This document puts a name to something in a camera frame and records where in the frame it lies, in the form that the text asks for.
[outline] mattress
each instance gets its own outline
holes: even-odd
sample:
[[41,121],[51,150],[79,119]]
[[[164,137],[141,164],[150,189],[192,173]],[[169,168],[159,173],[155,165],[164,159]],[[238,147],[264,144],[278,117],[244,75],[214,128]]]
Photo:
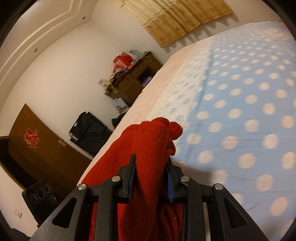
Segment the mattress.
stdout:
[[251,23],[175,53],[81,177],[131,124],[162,116],[183,127],[172,161],[222,183],[269,240],[296,216],[296,43],[277,22]]

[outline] red garment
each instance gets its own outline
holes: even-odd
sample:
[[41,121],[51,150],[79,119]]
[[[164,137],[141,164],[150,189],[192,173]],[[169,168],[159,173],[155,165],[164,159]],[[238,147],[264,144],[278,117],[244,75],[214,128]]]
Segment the red garment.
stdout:
[[[181,204],[171,205],[164,188],[169,155],[175,155],[172,140],[182,134],[176,122],[165,118],[144,121],[126,128],[84,178],[89,186],[103,183],[126,166],[136,154],[137,178],[130,204],[118,205],[119,241],[179,241]],[[97,205],[94,206],[89,240],[94,239]]]

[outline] chinese character decoration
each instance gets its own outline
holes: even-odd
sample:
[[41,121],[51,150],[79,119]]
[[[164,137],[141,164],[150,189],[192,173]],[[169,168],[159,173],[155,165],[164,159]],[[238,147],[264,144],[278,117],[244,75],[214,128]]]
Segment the chinese character decoration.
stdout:
[[39,142],[38,130],[33,132],[31,129],[26,130],[26,134],[24,134],[24,141],[29,145],[29,148],[36,148]]

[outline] yellow curtain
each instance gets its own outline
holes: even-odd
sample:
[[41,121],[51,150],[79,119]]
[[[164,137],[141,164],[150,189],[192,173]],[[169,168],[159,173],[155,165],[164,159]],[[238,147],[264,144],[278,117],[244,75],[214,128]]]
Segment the yellow curtain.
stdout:
[[164,47],[199,25],[232,13],[223,0],[113,0]]

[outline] metal screw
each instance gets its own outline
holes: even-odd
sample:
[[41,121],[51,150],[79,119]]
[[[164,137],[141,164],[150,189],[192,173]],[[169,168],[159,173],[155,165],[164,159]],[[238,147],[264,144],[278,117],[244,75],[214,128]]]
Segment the metal screw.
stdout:
[[79,184],[77,187],[78,187],[78,189],[81,191],[81,190],[86,189],[86,184],[81,183],[81,184]]
[[181,181],[182,182],[189,182],[190,178],[188,176],[182,176]]
[[215,184],[215,189],[216,190],[222,190],[223,189],[223,185],[220,183]]
[[119,182],[119,181],[120,181],[120,176],[113,176],[113,177],[111,178],[111,180],[112,180],[113,182]]

